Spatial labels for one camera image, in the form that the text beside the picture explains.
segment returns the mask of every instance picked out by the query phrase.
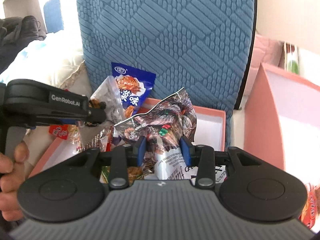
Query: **human hand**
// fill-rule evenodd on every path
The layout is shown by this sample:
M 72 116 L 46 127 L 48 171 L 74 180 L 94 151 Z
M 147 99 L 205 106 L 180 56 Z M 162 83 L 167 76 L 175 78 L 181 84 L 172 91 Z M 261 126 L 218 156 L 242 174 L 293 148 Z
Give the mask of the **human hand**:
M 0 154 L 0 210 L 7 221 L 19 220 L 23 217 L 18 205 L 17 190 L 24 182 L 24 162 L 29 157 L 29 150 L 25 142 L 21 142 L 14 150 L 15 163 Z

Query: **ribbed gray surface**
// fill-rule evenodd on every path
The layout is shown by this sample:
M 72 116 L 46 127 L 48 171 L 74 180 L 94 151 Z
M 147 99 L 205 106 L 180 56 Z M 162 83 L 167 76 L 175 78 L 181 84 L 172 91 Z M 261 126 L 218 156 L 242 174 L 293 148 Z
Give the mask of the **ribbed gray surface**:
M 311 239 L 297 220 L 262 225 L 229 213 L 213 192 L 189 181 L 135 181 L 113 191 L 91 215 L 65 224 L 26 221 L 11 235 L 17 240 Z

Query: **blue seat back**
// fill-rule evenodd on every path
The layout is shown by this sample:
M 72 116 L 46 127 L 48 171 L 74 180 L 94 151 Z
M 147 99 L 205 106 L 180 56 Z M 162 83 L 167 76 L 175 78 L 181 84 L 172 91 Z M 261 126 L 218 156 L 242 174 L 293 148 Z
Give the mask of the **blue seat back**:
M 255 0 L 77 0 L 84 59 L 95 90 L 111 62 L 156 73 L 151 96 L 185 87 L 229 121 L 250 61 Z

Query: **circular button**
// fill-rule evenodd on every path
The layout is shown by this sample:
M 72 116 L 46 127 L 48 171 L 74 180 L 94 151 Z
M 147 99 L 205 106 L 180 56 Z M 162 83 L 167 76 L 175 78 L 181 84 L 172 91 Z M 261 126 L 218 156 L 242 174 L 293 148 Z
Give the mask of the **circular button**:
M 111 180 L 111 185 L 114 187 L 121 187 L 126 183 L 126 180 L 124 178 L 115 178 Z
M 76 184 L 66 179 L 50 180 L 40 187 L 42 197 L 56 201 L 70 198 L 76 191 Z
M 210 178 L 201 178 L 199 179 L 198 184 L 202 187 L 209 187 L 213 184 L 213 180 Z
M 284 186 L 274 179 L 256 179 L 248 184 L 248 192 L 262 200 L 272 200 L 284 194 Z

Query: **blue snack package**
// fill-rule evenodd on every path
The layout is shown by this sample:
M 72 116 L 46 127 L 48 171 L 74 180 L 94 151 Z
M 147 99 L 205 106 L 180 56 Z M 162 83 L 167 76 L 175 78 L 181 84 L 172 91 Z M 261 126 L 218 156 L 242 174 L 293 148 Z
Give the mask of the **blue snack package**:
M 121 63 L 111 63 L 112 75 L 116 79 L 121 94 L 125 118 L 136 114 L 148 97 L 155 83 L 156 74 L 130 67 Z

